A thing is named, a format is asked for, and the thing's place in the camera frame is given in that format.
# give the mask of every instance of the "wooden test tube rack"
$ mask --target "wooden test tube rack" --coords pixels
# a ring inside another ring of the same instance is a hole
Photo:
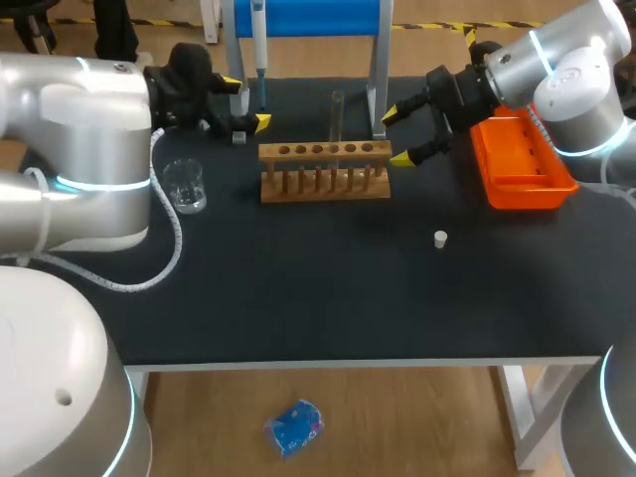
[[[258,160],[266,168],[260,178],[260,201],[388,199],[387,161],[392,156],[390,141],[259,144]],[[348,167],[337,169],[338,161],[346,161]],[[291,170],[293,162],[301,166]],[[360,162],[361,167],[351,166],[352,162]]]

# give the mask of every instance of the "orange tray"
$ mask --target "orange tray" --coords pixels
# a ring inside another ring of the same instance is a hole
[[[524,109],[497,108],[470,129],[470,137],[495,209],[557,209],[578,189]]]

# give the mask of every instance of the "glass test tube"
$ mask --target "glass test tube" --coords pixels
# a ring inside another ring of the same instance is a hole
[[[331,93],[331,118],[329,121],[329,142],[336,143],[342,141],[342,122],[345,111],[345,94],[336,89]],[[337,144],[329,145],[331,152],[338,152]]]

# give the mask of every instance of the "table leg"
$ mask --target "table leg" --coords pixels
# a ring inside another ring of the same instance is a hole
[[[528,392],[521,366],[498,367],[519,470],[537,470],[558,450],[558,419],[589,365],[548,366]]]
[[[143,371],[127,371],[139,400],[144,402],[146,400],[146,390],[148,388],[148,377],[150,376],[150,373],[144,373]]]

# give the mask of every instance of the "black tabletop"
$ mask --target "black tabletop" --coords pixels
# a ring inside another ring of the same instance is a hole
[[[392,79],[390,102],[421,87]],[[263,142],[327,138],[329,97],[347,95],[344,138],[369,138],[360,79],[271,80]],[[394,151],[430,134],[426,111],[395,126]],[[157,170],[204,166],[208,206],[183,217],[176,270],[136,294],[45,268],[93,304],[127,365],[593,356],[636,330],[636,213],[581,191],[552,213],[490,209],[467,139],[417,169],[392,169],[392,198],[259,203],[257,145],[169,133]],[[433,246],[448,232],[444,250]],[[143,281],[173,246],[155,201],[132,250],[73,255],[93,271]]]

